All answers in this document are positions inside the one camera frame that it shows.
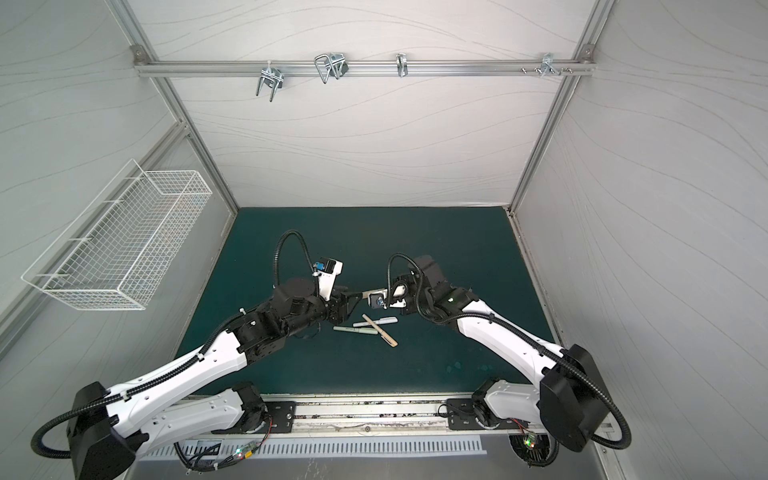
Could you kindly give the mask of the metal U-bolt clamp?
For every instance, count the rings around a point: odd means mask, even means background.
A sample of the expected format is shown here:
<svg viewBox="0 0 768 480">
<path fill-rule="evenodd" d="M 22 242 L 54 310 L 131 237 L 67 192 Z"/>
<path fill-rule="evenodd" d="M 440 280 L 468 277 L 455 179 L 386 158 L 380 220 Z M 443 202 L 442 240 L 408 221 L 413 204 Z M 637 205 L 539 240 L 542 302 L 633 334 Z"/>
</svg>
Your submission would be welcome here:
<svg viewBox="0 0 768 480">
<path fill-rule="evenodd" d="M 256 87 L 256 96 L 259 96 L 262 92 L 269 92 L 269 102 L 273 102 L 278 90 L 283 87 L 284 74 L 281 70 L 268 65 L 260 72 Z"/>
</svg>

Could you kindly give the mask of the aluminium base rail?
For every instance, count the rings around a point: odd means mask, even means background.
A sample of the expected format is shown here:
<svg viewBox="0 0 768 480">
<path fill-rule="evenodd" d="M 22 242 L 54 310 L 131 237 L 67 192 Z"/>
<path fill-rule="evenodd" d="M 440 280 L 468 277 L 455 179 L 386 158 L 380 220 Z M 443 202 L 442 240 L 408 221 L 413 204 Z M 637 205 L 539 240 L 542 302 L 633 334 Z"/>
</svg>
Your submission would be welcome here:
<svg viewBox="0 0 768 480">
<path fill-rule="evenodd" d="M 287 433 L 295 436 L 409 436 L 462 432 L 450 431 L 446 420 L 437 415 L 438 407 L 447 399 L 439 395 L 268 395 L 264 406 L 267 401 L 296 402 L 293 430 Z M 142 394 L 128 402 L 120 401 L 109 406 L 107 412 L 110 418 L 118 419 L 114 429 L 120 436 L 148 436 L 148 440 L 139 447 L 141 454 L 197 437 L 246 438 L 257 435 L 240 432 L 238 423 L 248 413 L 246 401 L 232 390 L 169 404 L 161 404 L 150 395 Z"/>
</svg>

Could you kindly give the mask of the white pen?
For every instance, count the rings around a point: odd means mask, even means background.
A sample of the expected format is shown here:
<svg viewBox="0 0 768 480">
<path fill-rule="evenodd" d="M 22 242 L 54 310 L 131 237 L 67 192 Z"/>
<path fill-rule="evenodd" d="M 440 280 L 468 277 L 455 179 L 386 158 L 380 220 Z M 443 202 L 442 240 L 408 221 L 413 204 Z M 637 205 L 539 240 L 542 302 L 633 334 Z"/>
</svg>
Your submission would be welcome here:
<svg viewBox="0 0 768 480">
<path fill-rule="evenodd" d="M 390 324 L 396 324 L 399 320 L 397 317 L 390 316 L 390 317 L 383 317 L 375 320 L 371 320 L 368 322 L 367 320 L 363 320 L 361 322 L 355 322 L 352 324 L 353 328 L 364 328 L 364 327 L 372 327 L 373 324 L 376 325 L 390 325 Z"/>
</svg>

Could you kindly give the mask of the metal U-bolt hook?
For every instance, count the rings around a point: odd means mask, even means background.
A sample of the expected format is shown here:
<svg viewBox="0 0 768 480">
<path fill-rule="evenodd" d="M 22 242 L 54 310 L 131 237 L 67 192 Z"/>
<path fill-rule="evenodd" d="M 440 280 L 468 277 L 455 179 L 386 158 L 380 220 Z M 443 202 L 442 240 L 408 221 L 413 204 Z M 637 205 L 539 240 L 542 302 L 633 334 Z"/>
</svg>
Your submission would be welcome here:
<svg viewBox="0 0 768 480">
<path fill-rule="evenodd" d="M 339 80 L 349 71 L 349 65 L 343 53 L 324 53 L 314 58 L 314 66 L 323 84 L 333 78 Z"/>
</svg>

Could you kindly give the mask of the metal hook bracket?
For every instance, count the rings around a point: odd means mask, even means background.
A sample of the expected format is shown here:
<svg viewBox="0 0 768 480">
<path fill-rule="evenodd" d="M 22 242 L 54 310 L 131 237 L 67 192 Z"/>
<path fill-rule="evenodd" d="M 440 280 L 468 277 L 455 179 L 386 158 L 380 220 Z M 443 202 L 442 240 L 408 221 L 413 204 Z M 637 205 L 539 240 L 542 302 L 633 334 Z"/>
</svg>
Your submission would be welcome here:
<svg viewBox="0 0 768 480">
<path fill-rule="evenodd" d="M 573 70 L 568 66 L 556 65 L 553 54 L 546 53 L 542 57 L 538 66 L 531 68 L 521 67 L 520 72 L 526 76 L 536 75 L 538 77 L 562 77 L 570 76 L 573 73 Z"/>
</svg>

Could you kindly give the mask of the aluminium crossbar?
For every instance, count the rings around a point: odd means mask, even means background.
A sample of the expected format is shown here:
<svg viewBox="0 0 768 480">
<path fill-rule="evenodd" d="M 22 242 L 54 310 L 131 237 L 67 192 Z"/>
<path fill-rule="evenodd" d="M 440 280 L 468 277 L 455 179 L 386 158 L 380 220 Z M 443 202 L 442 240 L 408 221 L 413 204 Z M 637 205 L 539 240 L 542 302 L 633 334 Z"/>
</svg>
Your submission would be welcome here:
<svg viewBox="0 0 768 480">
<path fill-rule="evenodd" d="M 408 60 L 406 77 L 501 77 L 526 76 L 521 67 L 538 66 L 534 60 Z M 348 78 L 399 78 L 395 59 L 347 60 Z M 573 70 L 570 76 L 588 76 L 595 72 L 593 62 L 555 60 L 558 66 Z M 271 65 L 282 71 L 285 78 L 318 78 L 312 60 L 295 61 L 158 61 L 134 67 L 145 78 L 205 78 L 260 76 L 263 68 Z"/>
</svg>

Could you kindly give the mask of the green table mat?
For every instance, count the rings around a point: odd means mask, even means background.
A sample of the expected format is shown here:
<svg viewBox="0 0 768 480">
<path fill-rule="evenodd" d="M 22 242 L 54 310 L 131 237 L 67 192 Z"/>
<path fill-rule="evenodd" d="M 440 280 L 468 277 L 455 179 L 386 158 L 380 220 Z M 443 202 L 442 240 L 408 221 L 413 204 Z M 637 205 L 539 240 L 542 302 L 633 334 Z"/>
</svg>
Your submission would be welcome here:
<svg viewBox="0 0 768 480">
<path fill-rule="evenodd" d="M 197 347 L 221 322 L 272 293 L 275 278 L 302 278 L 307 260 L 343 264 L 353 291 L 383 287 L 410 260 L 433 257 L 454 285 L 477 293 L 529 332 L 552 334 L 505 211 L 492 208 L 250 208 L 239 212 L 180 346 Z M 327 323 L 289 339 L 278 352 L 203 388 L 240 382 L 264 394 L 470 392 L 499 377 L 523 376 L 480 343 L 418 315 L 388 327 L 389 346 Z"/>
</svg>

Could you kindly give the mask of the yellow beige pen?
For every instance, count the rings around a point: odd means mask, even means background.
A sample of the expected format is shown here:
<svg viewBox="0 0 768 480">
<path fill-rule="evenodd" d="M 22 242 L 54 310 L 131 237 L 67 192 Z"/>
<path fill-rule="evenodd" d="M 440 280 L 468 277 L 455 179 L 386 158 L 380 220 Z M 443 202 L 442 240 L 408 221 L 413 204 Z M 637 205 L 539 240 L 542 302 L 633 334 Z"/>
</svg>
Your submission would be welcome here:
<svg viewBox="0 0 768 480">
<path fill-rule="evenodd" d="M 376 324 L 368 315 L 363 314 L 362 318 L 365 320 L 365 322 L 372 327 L 374 330 L 376 330 L 379 335 L 382 337 L 382 339 L 390 346 L 390 347 L 397 347 L 398 342 L 389 335 L 384 329 L 382 329 L 378 324 Z"/>
</svg>

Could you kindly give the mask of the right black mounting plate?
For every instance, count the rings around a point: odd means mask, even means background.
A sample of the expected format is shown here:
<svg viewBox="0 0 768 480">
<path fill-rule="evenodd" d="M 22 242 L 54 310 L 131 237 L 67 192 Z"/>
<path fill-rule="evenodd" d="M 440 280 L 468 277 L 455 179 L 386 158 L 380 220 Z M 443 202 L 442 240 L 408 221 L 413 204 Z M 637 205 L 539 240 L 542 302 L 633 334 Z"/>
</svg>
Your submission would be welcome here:
<svg viewBox="0 0 768 480">
<path fill-rule="evenodd" d="M 513 420 L 498 419 L 470 398 L 445 400 L 438 407 L 437 415 L 446 420 L 450 431 L 519 431 Z"/>
</svg>

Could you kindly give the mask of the black mounting plate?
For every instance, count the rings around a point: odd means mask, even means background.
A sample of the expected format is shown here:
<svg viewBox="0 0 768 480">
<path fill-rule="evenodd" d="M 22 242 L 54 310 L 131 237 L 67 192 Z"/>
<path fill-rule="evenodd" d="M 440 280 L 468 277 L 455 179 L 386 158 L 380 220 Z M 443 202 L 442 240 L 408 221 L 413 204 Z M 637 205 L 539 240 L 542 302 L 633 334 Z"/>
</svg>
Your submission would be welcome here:
<svg viewBox="0 0 768 480">
<path fill-rule="evenodd" d="M 238 423 L 241 433 L 277 434 L 291 433 L 296 416 L 297 403 L 294 401 L 267 401 L 256 413 L 245 413 Z"/>
<path fill-rule="evenodd" d="M 445 400 L 438 407 L 437 415 L 446 420 L 450 431 L 519 431 L 513 420 L 498 419 L 470 398 Z"/>
</svg>

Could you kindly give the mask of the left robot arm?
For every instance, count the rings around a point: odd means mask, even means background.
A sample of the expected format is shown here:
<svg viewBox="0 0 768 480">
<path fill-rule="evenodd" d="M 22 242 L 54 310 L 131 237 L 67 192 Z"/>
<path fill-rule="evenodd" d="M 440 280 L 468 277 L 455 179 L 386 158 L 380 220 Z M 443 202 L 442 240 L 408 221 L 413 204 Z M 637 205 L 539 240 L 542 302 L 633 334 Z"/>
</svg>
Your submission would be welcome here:
<svg viewBox="0 0 768 480">
<path fill-rule="evenodd" d="M 80 389 L 73 407 L 42 425 L 32 451 L 69 459 L 78 479 L 115 479 L 153 450 L 206 432 L 260 427 L 266 407 L 255 387 L 226 389 L 209 400 L 186 396 L 281 349 L 287 338 L 321 321 L 344 322 L 354 306 L 344 287 L 293 278 L 269 299 L 224 321 L 200 347 L 138 378 Z"/>
</svg>

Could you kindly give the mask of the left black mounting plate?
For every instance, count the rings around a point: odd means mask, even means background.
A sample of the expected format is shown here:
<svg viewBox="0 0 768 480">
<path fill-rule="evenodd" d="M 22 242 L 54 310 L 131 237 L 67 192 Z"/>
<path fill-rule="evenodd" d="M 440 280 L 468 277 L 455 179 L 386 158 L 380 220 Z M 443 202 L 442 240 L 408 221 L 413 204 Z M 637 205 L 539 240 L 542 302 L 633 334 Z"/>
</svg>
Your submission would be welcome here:
<svg viewBox="0 0 768 480">
<path fill-rule="evenodd" d="M 241 433 L 277 434 L 291 433 L 296 416 L 297 403 L 294 401 L 267 401 L 256 413 L 245 413 L 238 423 Z"/>
</svg>

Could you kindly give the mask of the light green pen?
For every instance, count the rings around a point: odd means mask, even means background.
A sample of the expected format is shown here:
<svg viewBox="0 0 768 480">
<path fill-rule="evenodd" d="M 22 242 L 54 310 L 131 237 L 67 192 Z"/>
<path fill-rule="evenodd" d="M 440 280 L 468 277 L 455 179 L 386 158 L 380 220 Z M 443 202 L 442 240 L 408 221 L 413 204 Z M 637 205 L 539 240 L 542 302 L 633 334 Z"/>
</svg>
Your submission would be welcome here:
<svg viewBox="0 0 768 480">
<path fill-rule="evenodd" d="M 365 327 L 334 326 L 333 331 L 343 332 L 343 333 L 364 334 L 364 335 L 379 335 L 378 330 L 370 327 L 365 328 Z"/>
</svg>

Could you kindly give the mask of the small metal bracket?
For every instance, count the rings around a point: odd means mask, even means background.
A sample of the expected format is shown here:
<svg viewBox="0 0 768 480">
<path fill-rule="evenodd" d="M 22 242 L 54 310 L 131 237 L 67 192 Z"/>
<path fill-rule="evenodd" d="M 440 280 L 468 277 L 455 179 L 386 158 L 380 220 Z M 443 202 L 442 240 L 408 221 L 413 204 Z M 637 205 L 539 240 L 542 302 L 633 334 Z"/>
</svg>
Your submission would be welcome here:
<svg viewBox="0 0 768 480">
<path fill-rule="evenodd" d="M 408 75 L 408 60 L 404 53 L 398 53 L 395 57 L 397 74 L 399 78 L 405 78 Z"/>
</svg>

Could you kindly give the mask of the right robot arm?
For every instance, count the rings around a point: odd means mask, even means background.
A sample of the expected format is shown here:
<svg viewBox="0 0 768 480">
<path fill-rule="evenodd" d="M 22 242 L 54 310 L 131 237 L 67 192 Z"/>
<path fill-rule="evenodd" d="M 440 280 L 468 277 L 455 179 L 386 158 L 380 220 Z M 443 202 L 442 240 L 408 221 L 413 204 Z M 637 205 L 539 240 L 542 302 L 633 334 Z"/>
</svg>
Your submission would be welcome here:
<svg viewBox="0 0 768 480">
<path fill-rule="evenodd" d="M 476 392 L 478 419 L 537 420 L 553 444 L 574 452 L 590 442 L 613 450 L 631 445 L 631 427 L 585 348 L 546 341 L 504 318 L 471 289 L 448 281 L 429 255 L 401 258 L 409 265 L 407 273 L 389 275 L 383 289 L 368 294 L 371 307 L 415 313 L 450 327 L 492 351 L 532 385 L 532 393 L 523 396 L 501 379 L 487 382 Z"/>
</svg>

